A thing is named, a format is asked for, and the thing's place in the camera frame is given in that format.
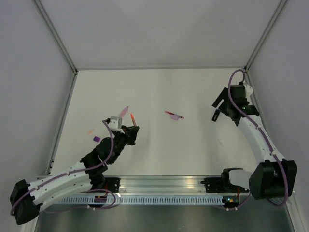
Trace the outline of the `orange highlighter pen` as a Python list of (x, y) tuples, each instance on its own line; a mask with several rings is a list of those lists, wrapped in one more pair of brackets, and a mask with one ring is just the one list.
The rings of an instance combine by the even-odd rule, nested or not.
[(137, 127), (137, 123), (136, 123), (136, 120), (135, 120), (133, 114), (130, 114), (130, 116), (131, 116), (131, 120), (132, 120), (133, 126)]

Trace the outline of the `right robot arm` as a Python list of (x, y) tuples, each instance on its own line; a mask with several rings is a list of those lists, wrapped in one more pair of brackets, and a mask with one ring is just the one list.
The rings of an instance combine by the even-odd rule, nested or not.
[(253, 172), (242, 168), (224, 169), (220, 186), (226, 192), (242, 187), (256, 200), (286, 200), (293, 192), (297, 165), (278, 151), (266, 133), (258, 110), (247, 100), (252, 92), (252, 87), (243, 83), (231, 85), (223, 88), (212, 104), (216, 109), (212, 120), (216, 121), (219, 114), (229, 117), (247, 139), (257, 162)]

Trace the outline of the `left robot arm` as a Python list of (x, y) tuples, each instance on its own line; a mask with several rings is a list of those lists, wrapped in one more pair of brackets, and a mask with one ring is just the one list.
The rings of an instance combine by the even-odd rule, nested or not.
[(56, 202), (82, 192), (107, 192), (105, 177), (108, 165), (115, 163), (126, 145), (134, 146), (138, 126), (121, 126), (121, 132), (108, 129), (109, 136), (79, 162), (47, 178), (28, 183), (18, 181), (10, 195), (10, 215), (17, 225), (35, 219), (41, 211)]

